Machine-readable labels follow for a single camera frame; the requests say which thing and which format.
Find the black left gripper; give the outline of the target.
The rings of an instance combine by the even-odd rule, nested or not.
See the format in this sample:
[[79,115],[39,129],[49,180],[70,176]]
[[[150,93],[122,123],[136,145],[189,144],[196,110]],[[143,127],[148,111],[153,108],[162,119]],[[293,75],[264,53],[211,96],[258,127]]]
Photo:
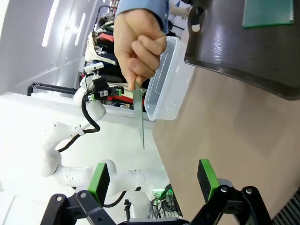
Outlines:
[[124,94],[124,87],[115,86],[110,87],[105,78],[94,79],[93,81],[93,92],[85,93],[83,99],[85,102],[95,102],[96,98],[107,98],[109,96],[122,96]]

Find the green-tipped right gripper right finger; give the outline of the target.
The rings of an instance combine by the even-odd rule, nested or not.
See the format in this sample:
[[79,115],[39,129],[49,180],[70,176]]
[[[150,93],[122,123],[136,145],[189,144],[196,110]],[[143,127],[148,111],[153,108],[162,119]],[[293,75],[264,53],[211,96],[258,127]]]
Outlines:
[[254,186],[241,191],[221,185],[208,159],[200,159],[197,178],[205,204],[190,222],[216,225],[224,214],[233,215],[239,225],[271,225],[272,220],[262,196]]

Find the green-tipped right gripper left finger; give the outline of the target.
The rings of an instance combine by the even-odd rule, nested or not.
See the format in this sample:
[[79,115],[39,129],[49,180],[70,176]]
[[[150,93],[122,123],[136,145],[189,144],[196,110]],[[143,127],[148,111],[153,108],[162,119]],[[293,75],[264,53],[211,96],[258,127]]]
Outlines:
[[110,176],[106,163],[99,163],[86,190],[70,197],[54,194],[44,212],[45,225],[75,225],[79,219],[86,219],[91,225],[108,224],[112,219],[103,209]]

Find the person's left hand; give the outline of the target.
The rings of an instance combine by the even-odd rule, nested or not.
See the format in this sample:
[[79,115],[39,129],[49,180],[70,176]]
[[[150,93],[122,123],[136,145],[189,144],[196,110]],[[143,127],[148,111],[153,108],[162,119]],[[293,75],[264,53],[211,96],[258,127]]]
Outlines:
[[114,53],[130,90],[153,77],[166,49],[166,34],[148,10],[119,14],[114,23]]

